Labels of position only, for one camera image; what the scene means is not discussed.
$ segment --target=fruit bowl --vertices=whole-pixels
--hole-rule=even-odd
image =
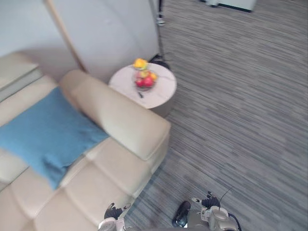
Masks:
[[[136,71],[133,75],[133,81],[137,90],[146,91],[155,86],[158,75],[151,70]]]

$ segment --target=beige leather sofa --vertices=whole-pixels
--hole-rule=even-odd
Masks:
[[[38,66],[19,54],[0,59],[2,91],[5,78],[16,83],[39,76],[2,99],[0,126],[57,86],[39,74]],[[170,124],[165,119],[78,70],[59,85],[110,137],[85,152],[55,191],[24,161],[0,149],[0,231],[95,231],[111,202],[117,207],[134,202],[166,155]]]

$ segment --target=white wall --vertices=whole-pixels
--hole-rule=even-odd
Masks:
[[[56,79],[78,65],[44,0],[0,0],[0,56],[22,51]]]
[[[94,77],[108,82],[118,69],[158,54],[149,0],[49,0],[76,54]]]

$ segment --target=white side table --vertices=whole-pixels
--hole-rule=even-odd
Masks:
[[[177,88],[177,80],[173,73],[163,66],[148,64],[148,69],[154,71],[158,75],[158,79],[150,90],[139,91],[142,97],[133,82],[135,69],[132,65],[123,67],[117,71],[111,77],[109,86],[141,106],[151,109],[158,115],[165,117],[172,107],[173,95]]]

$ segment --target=blue pillow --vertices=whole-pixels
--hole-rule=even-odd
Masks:
[[[107,137],[59,88],[0,127],[0,147],[24,159],[54,189],[83,152]]]

